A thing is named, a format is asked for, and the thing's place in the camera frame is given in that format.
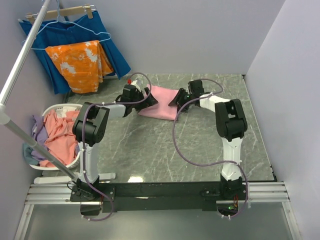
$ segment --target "white wall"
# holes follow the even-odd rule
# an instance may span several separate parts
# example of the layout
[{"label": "white wall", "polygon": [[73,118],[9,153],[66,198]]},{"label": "white wall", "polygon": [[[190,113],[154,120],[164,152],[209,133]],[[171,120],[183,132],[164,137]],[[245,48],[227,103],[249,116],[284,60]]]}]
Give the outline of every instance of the white wall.
[{"label": "white wall", "polygon": [[[31,10],[24,0],[1,3],[1,88],[21,49],[21,41],[26,38],[17,19]],[[7,114],[30,132],[32,114],[40,115],[47,107],[61,100],[61,96],[54,96],[47,75],[34,53],[30,52],[8,100]],[[0,238],[3,240],[14,238],[30,183],[39,174],[23,160],[22,143],[17,136],[0,126]]]},{"label": "white wall", "polygon": [[246,82],[305,240],[320,228],[320,1],[286,0]]},{"label": "white wall", "polygon": [[62,2],[96,5],[133,71],[246,74],[284,0]]}]

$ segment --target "pink cloth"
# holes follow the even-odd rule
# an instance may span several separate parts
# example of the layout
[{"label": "pink cloth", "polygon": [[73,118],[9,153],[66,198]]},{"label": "pink cloth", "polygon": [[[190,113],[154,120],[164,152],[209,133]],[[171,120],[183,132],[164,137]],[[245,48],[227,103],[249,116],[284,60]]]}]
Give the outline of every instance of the pink cloth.
[{"label": "pink cloth", "polygon": [[142,109],[138,114],[156,119],[175,120],[178,107],[168,106],[168,104],[175,98],[178,90],[152,86],[151,93],[159,103]]},{"label": "pink cloth", "polygon": [[[72,127],[79,114],[79,111],[68,111],[66,117],[58,118],[55,110],[51,110],[44,116],[44,126],[48,133],[48,139],[44,145],[49,153],[55,156],[64,165],[68,165],[76,158],[76,141],[72,133]],[[48,160],[40,162],[41,167],[54,167]]]}]

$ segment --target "hanging cloth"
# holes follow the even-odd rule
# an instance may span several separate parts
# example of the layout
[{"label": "hanging cloth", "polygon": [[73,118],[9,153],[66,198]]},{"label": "hanging cloth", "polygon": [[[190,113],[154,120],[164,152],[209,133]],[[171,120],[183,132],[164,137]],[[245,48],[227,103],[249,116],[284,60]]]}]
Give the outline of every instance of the hanging cloth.
[{"label": "hanging cloth", "polygon": [[98,40],[48,46],[45,51],[77,94],[97,92],[103,76],[113,72]]},{"label": "hanging cloth", "polygon": [[[97,11],[92,12],[93,18],[88,18],[87,15],[79,18],[74,21],[75,23],[93,30],[95,33],[107,32],[104,27],[99,13]],[[44,21],[40,27],[40,30],[49,22],[53,21]],[[31,23],[29,21],[20,22],[20,25],[23,31],[26,34],[29,34],[31,30]],[[106,39],[105,34],[95,35],[90,31],[83,30],[82,28],[71,24],[71,23],[62,23],[57,22],[47,26],[42,32],[40,32],[34,41],[33,48],[45,49],[47,47],[59,46],[59,45],[68,45],[89,42],[93,40],[104,40]],[[117,49],[114,42],[110,39],[107,41],[102,41],[101,46],[104,52],[107,55],[107,58],[112,65],[113,72],[108,74],[108,76],[114,76],[115,74],[120,79],[126,75],[131,68],[128,63],[122,56],[122,54]],[[59,70],[56,68],[54,63],[48,54],[43,50],[34,50],[35,54],[39,58],[41,64],[43,65],[46,72],[51,78],[55,94],[65,94],[70,91],[70,87],[65,78],[59,73]]]}]

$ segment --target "gray marble surface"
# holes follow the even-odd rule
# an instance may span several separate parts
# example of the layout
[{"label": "gray marble surface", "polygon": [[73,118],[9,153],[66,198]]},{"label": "gray marble surface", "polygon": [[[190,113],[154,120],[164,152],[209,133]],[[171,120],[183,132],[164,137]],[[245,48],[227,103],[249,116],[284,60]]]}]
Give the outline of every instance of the gray marble surface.
[{"label": "gray marble surface", "polygon": [[[242,167],[250,181],[272,181],[272,169],[253,112],[245,82],[241,75],[216,74],[148,74],[153,85],[187,88],[190,80],[209,78],[223,85],[218,94],[226,99],[241,100],[248,130],[241,147]],[[75,94],[69,103],[112,102],[122,93],[127,77],[105,80],[97,93]],[[205,91],[219,87],[203,81]],[[115,182],[197,182],[219,181],[222,165],[196,167],[185,162],[176,152],[172,140],[173,121],[138,115],[134,110],[124,118],[108,121],[104,139],[99,146],[100,173],[116,173]],[[215,114],[192,106],[183,113],[175,128],[181,152],[196,163],[223,160],[222,140],[216,130]]]}]

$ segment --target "white wire hanger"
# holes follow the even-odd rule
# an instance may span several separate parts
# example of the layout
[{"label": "white wire hanger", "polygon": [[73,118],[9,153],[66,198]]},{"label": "white wire hanger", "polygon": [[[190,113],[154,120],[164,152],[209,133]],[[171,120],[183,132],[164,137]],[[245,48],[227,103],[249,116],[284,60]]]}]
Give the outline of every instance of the white wire hanger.
[{"label": "white wire hanger", "polygon": [[[56,21],[48,22],[46,25],[44,25],[44,27],[43,27],[40,31],[38,31],[38,33],[37,33],[36,35],[38,35],[39,33],[41,33],[47,26],[49,26],[49,25],[51,25],[51,24],[56,24],[56,23],[58,23],[58,22],[59,22],[59,18],[60,18],[62,23],[76,25],[76,26],[78,26],[79,28],[82,28],[82,29],[84,29],[84,30],[87,30],[87,31],[89,31],[89,32],[92,32],[94,35],[107,34],[107,35],[108,35],[108,38],[103,39],[103,40],[100,40],[100,41],[99,41],[100,43],[111,39],[111,34],[110,34],[109,32],[101,31],[101,32],[99,32],[99,33],[96,33],[95,31],[93,31],[93,30],[91,30],[91,29],[88,29],[88,28],[86,28],[86,27],[84,27],[84,26],[81,26],[81,25],[79,25],[79,24],[77,24],[77,23],[75,23],[75,22],[73,22],[73,21],[66,21],[65,18],[60,15],[60,0],[56,0],[56,3],[57,3],[56,11],[57,11],[57,15],[58,15],[57,18],[56,18]],[[45,51],[44,48],[30,48],[30,49],[32,49],[32,50]]]}]

